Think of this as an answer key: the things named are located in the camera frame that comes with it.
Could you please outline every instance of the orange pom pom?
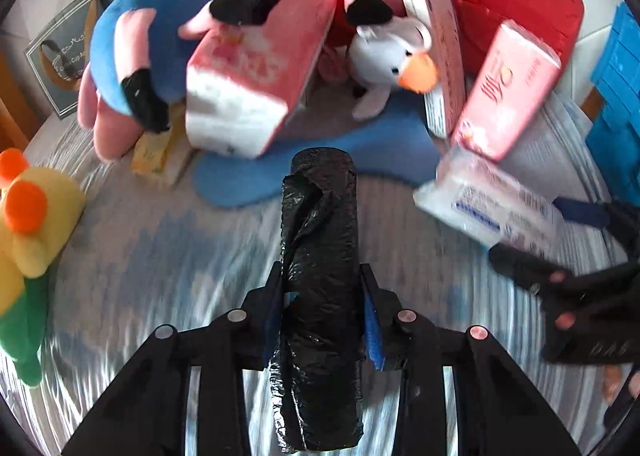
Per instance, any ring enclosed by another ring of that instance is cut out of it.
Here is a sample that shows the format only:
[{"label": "orange pom pom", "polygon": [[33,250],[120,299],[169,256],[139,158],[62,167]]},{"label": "orange pom pom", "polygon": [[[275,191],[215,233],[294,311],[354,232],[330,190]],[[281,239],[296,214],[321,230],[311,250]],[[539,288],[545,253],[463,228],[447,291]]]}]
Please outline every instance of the orange pom pom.
[{"label": "orange pom pom", "polygon": [[16,180],[2,198],[2,214],[13,232],[33,234],[47,215],[47,195],[33,182]]},{"label": "orange pom pom", "polygon": [[9,188],[15,177],[27,167],[29,162],[22,156],[20,149],[10,147],[0,153],[0,189]]}]

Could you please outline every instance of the black plastic bag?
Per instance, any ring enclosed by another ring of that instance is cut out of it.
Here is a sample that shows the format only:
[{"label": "black plastic bag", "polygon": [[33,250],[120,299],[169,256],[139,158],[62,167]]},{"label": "black plastic bag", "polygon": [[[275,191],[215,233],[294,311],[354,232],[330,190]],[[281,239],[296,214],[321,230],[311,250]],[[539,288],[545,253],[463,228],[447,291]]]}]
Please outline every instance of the black plastic bag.
[{"label": "black plastic bag", "polygon": [[353,447],[362,436],[362,286],[351,157],[298,153],[282,187],[284,311],[271,396],[285,452]]}]

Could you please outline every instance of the orange duck beak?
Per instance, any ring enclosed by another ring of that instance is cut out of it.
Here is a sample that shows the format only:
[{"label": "orange duck beak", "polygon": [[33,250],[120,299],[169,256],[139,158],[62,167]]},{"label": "orange duck beak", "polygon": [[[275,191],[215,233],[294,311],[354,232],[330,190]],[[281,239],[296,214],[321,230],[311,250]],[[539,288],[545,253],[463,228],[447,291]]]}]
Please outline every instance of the orange duck beak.
[{"label": "orange duck beak", "polygon": [[411,56],[402,69],[398,84],[417,93],[427,93],[438,83],[438,69],[427,52]]}]

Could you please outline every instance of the person's hand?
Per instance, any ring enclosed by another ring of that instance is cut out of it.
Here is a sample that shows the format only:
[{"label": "person's hand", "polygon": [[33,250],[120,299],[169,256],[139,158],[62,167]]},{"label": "person's hand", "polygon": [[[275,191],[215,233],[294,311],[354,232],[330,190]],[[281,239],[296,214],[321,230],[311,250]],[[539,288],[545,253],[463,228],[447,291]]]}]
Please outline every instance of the person's hand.
[{"label": "person's hand", "polygon": [[[622,367],[605,366],[602,380],[602,396],[607,404],[612,403],[615,397],[618,396],[621,385]],[[640,396],[640,372],[636,372],[636,375],[629,381],[629,392],[634,398]]]}]

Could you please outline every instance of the green plush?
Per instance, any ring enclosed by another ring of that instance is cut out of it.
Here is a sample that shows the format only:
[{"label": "green plush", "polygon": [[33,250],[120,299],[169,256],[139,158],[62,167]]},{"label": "green plush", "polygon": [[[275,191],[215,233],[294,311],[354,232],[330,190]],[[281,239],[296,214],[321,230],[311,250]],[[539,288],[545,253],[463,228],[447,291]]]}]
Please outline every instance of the green plush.
[{"label": "green plush", "polygon": [[42,380],[38,349],[47,325],[48,272],[24,279],[24,291],[0,316],[0,348],[14,361],[18,378],[30,387]]}]

